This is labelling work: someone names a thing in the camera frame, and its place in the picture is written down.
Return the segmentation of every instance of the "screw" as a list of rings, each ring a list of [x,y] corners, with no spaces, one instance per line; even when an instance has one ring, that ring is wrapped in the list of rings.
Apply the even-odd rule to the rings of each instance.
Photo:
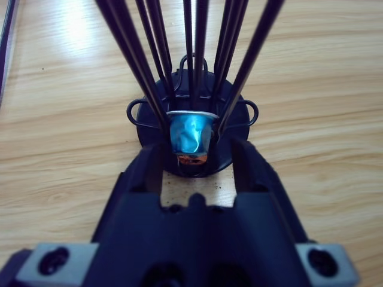
[[[42,275],[52,275],[59,271],[68,261],[69,251],[67,248],[59,247],[50,251],[41,259],[38,270]]]
[[[334,258],[325,250],[311,249],[308,253],[311,267],[320,275],[333,277],[338,273],[338,265]]]

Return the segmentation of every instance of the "metal rod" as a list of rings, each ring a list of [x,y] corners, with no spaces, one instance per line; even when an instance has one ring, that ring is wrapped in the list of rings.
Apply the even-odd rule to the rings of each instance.
[[[241,29],[240,25],[242,25],[242,21],[245,15],[246,6],[247,0],[232,1],[230,4],[227,27],[222,40],[223,49],[219,55],[218,63],[216,63],[217,67],[214,66],[216,69],[214,71],[215,79],[209,107],[210,110],[215,107],[215,103],[217,101],[217,93],[221,90],[222,83],[226,79],[227,73],[229,71],[230,62],[233,57],[235,45],[238,39],[239,31]]]
[[[254,66],[258,57],[259,51],[269,34],[269,31],[282,7],[284,0],[268,0],[266,7],[257,26],[257,29],[251,39],[250,46],[246,52],[241,67],[239,68],[237,77],[234,80],[229,98],[222,110],[220,119],[218,121],[218,134],[222,135],[227,125],[228,119],[232,114],[234,107],[241,95],[246,80]]]
[[[4,17],[4,24],[1,32],[0,39],[0,106],[2,101],[2,96],[4,93],[5,82],[7,80],[7,68],[8,68],[8,58],[7,58],[7,48],[8,40],[11,41],[12,34],[14,31],[14,19],[16,18],[17,9],[19,7],[18,0],[9,0],[7,5],[7,11]]]
[[[142,25],[143,25],[144,30],[145,30],[146,38],[148,39],[151,55],[153,56],[154,64],[156,65],[158,75],[161,79],[161,82],[165,85],[165,90],[169,93],[169,91],[167,90],[168,86],[166,85],[165,76],[164,76],[163,71],[162,71],[161,62],[160,62],[160,59],[158,56],[156,43],[154,42],[153,33],[151,32],[151,27],[150,27],[148,15],[146,13],[144,0],[136,0],[136,4],[138,7],[138,12],[139,12],[139,16],[140,16],[141,21],[142,21]]]
[[[133,74],[146,94],[148,103],[159,122],[163,134],[167,138],[169,135],[169,119],[158,97],[153,75],[125,1],[96,0],[96,2]]]
[[[227,30],[227,24],[229,22],[229,12],[230,12],[230,8],[232,6],[232,2],[233,2],[233,0],[226,0],[225,1],[225,7],[223,9],[222,22],[221,22],[220,37],[218,39],[217,52],[215,54],[214,73],[217,73],[218,63],[220,61],[220,57],[221,57],[221,53],[222,53],[223,39],[224,39],[225,32]]]
[[[186,38],[186,56],[187,56],[187,75],[189,76],[189,96],[194,99],[193,82],[193,35],[192,35],[192,2],[184,0],[184,21]]]
[[[232,62],[234,51],[235,51],[235,46],[237,44],[238,36],[239,36],[240,31],[241,31],[242,22],[244,21],[247,4],[248,4],[248,0],[244,0],[244,3],[242,4],[242,8],[241,8],[241,13],[239,15],[239,19],[238,19],[238,22],[237,22],[237,25],[235,28],[235,34],[234,34],[234,38],[232,41],[232,45],[230,46],[229,56],[227,58],[227,62],[226,62],[226,65],[225,65],[225,68],[223,71],[223,76],[222,76],[223,81],[226,80],[227,73],[229,72],[230,64]],[[219,85],[218,86],[218,92],[220,92],[221,88],[222,88],[222,86]]]
[[[147,1],[149,17],[151,26],[153,28],[154,37],[156,38],[157,47],[159,50],[163,70],[165,73],[166,83],[170,92],[170,98],[175,99],[174,84],[172,80],[172,62],[170,59],[170,52],[168,47],[168,40],[166,38],[165,25],[161,12],[159,0]]]
[[[191,99],[191,109],[196,109],[202,76],[203,54],[205,52],[206,27],[208,22],[209,0],[197,0],[196,11],[196,40],[194,60],[194,98]]]

